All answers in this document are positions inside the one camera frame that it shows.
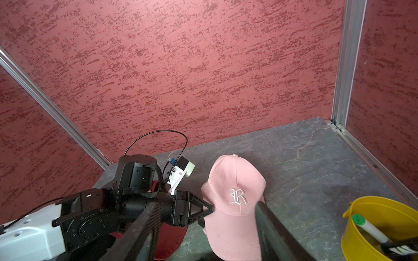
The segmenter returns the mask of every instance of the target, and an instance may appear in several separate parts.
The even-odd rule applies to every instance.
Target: cap brim
[[[205,232],[218,257],[226,261],[261,260],[254,214],[231,216],[214,209],[205,217]]]
[[[154,181],[151,190],[157,190],[158,181]],[[181,245],[188,227],[173,227],[163,223],[158,234],[154,260],[166,260]]]

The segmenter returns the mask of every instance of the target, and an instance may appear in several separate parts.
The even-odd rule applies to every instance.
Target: black strap
[[[158,195],[158,193],[160,192],[160,190],[163,189],[164,186],[164,182],[163,182],[163,173],[161,172],[160,166],[158,166],[157,164],[149,164],[149,165],[145,165],[145,167],[150,167],[151,169],[154,170],[154,172],[157,172],[157,176],[158,176],[158,190],[155,192],[144,192],[141,193],[140,195],[146,197],[146,198],[154,198],[156,195]]]
[[[198,223],[201,227],[205,228],[205,219],[204,219],[204,218],[199,219],[199,220],[197,221],[197,223]]]

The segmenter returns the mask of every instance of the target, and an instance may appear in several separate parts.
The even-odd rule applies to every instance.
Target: floor
[[[161,167],[178,151],[154,156]],[[178,189],[201,196],[215,160],[237,154],[264,176],[267,206],[299,243],[321,261],[345,260],[341,236],[342,214],[356,198],[375,195],[398,200],[369,167],[321,118],[308,119],[185,149],[183,156],[196,165]],[[113,179],[111,166],[96,184]],[[194,223],[169,260],[195,261],[212,257],[202,228]]]

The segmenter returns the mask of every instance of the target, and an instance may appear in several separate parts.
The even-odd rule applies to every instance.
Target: red textured wall
[[[343,0],[2,1],[0,44],[110,161],[330,118]],[[142,141],[137,152],[180,147]]]
[[[367,0],[347,129],[418,195],[418,2]]]
[[[91,188],[103,169],[0,68],[0,224]]]

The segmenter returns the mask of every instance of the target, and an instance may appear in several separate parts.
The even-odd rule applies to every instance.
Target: white marker
[[[389,242],[390,239],[383,234],[379,229],[377,229],[373,224],[371,224],[367,219],[365,219],[362,215],[354,214],[352,216],[354,223],[364,229],[367,233],[369,233],[372,237],[374,237],[380,243]]]

